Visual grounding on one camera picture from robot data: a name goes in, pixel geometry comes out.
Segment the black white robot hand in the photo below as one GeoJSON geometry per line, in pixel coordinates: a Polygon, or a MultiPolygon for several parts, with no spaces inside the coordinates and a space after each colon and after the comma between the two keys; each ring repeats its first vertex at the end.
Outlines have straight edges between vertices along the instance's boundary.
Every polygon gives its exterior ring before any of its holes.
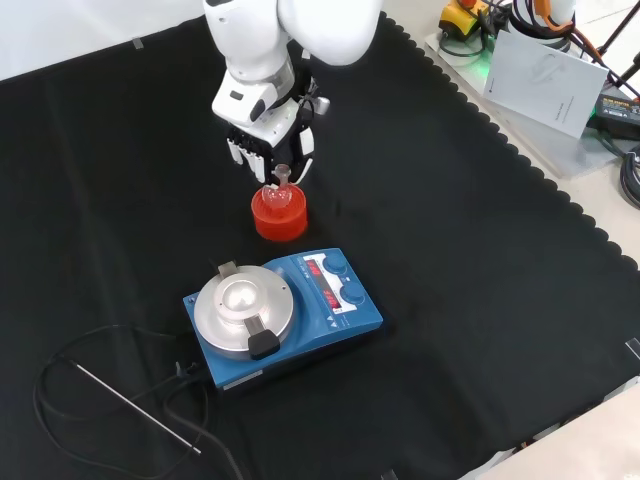
{"type": "Polygon", "coordinates": [[[279,183],[280,164],[289,167],[292,184],[303,181],[314,161],[312,125],[329,108],[310,68],[294,70],[289,64],[267,83],[244,85],[225,74],[212,102],[214,114],[228,124],[232,160],[247,166],[261,185],[279,183]]]}

